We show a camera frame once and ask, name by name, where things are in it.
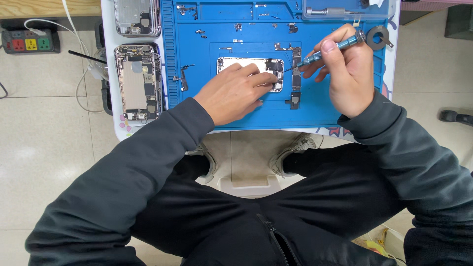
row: person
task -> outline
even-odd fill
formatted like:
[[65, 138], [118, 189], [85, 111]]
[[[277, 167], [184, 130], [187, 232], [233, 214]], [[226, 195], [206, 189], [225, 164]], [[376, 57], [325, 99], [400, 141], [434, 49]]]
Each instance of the person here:
[[305, 179], [270, 196], [245, 199], [195, 182], [215, 158], [199, 145], [215, 125], [241, 119], [277, 79], [233, 64], [159, 119], [118, 144], [49, 204], [26, 240], [30, 265], [144, 265], [134, 236], [182, 265], [377, 265], [396, 261], [350, 240], [402, 209], [415, 215], [404, 239], [407, 265], [473, 265], [473, 178], [406, 110], [373, 83], [366, 44], [340, 51], [345, 25], [314, 47], [331, 75], [338, 124], [358, 143], [317, 149], [303, 134], [270, 161]]

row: right hand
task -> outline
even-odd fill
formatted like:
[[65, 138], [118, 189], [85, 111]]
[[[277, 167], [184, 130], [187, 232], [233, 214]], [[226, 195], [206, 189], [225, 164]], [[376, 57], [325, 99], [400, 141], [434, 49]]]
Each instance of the right hand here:
[[234, 63], [202, 87], [194, 99], [207, 111], [215, 125], [228, 124], [261, 106], [263, 103], [258, 98], [277, 81], [273, 74], [260, 73], [254, 63], [245, 67]]
[[373, 80], [373, 50], [366, 43], [355, 44], [340, 51], [335, 43], [353, 36], [356, 29], [345, 24], [319, 42], [307, 56], [321, 50], [322, 60], [299, 68], [305, 79], [319, 68], [316, 82], [330, 74], [329, 95], [337, 111], [354, 118], [361, 114], [373, 101], [375, 85]]

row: gray sneaker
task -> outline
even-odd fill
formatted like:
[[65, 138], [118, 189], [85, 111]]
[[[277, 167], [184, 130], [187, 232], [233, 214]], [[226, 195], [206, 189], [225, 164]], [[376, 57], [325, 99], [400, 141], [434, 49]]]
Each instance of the gray sneaker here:
[[278, 176], [292, 177], [296, 174], [285, 173], [282, 169], [282, 161], [291, 153], [303, 153], [307, 149], [318, 149], [324, 140], [324, 136], [318, 134], [301, 133], [297, 139], [280, 153], [274, 155], [269, 161], [269, 167]]
[[207, 159], [210, 162], [209, 172], [205, 176], [201, 176], [199, 178], [205, 179], [206, 184], [209, 183], [210, 181], [212, 181], [213, 175], [215, 175], [215, 173], [217, 172], [217, 169], [218, 169], [219, 166], [217, 164], [217, 161], [215, 161], [214, 157], [212, 156], [212, 154], [210, 154], [207, 147], [205, 147], [204, 143], [201, 142], [197, 146], [197, 148], [195, 148], [195, 150], [188, 151], [185, 154], [190, 155], [190, 156], [192, 156], [192, 155], [203, 155], [203, 156], [207, 157]]

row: sleeve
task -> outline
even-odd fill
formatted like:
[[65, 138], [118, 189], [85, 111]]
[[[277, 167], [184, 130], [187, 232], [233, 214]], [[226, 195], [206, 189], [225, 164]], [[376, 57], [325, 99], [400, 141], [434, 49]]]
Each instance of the sleeve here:
[[144, 265], [130, 227], [173, 167], [212, 131], [193, 98], [118, 144], [49, 204], [26, 239], [30, 265]]
[[377, 154], [384, 176], [415, 215], [404, 239], [408, 265], [473, 265], [473, 178], [453, 152], [376, 93], [340, 126]]

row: white desk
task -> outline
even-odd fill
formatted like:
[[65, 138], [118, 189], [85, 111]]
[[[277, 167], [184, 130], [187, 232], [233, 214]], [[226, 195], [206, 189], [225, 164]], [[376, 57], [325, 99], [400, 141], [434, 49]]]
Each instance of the white desk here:
[[[396, 0], [396, 12], [392, 16], [388, 23], [389, 40], [394, 44], [394, 48], [386, 46], [385, 66], [386, 71], [384, 73], [383, 90], [382, 93], [389, 99], [393, 97], [393, 85], [394, 85], [394, 67], [396, 59], [396, 48], [397, 48], [397, 34], [399, 30], [399, 12], [401, 8], [401, 0]], [[165, 62], [164, 50], [163, 50], [163, 38], [160, 35], [158, 38], [126, 38], [119, 35], [115, 30], [115, 14], [114, 14], [114, 3], [111, 0], [102, 0], [102, 18], [104, 23], [104, 35], [105, 35], [105, 48], [107, 51], [107, 61], [115, 62], [114, 49], [121, 44], [129, 43], [143, 43], [143, 42], [154, 42], [158, 44], [159, 53], [161, 56], [161, 71], [166, 72], [163, 66]], [[118, 83], [118, 74], [114, 63], [108, 68], [108, 75], [110, 79], [110, 94], [112, 97], [112, 109], [114, 117], [114, 128], [117, 138], [122, 141], [127, 137], [131, 136], [134, 132], [139, 130], [146, 124], [146, 121], [127, 121], [123, 117], [122, 97], [120, 94], [120, 87]], [[166, 76], [162, 75], [163, 85], [165, 94], [167, 95]], [[332, 137], [342, 138], [349, 141], [354, 141], [353, 136], [349, 131], [342, 127], [312, 127], [312, 128], [291, 128], [284, 129], [287, 131], [307, 132], [316, 133], [321, 135], [328, 135]], [[224, 131], [212, 131], [211, 133], [218, 133]]]

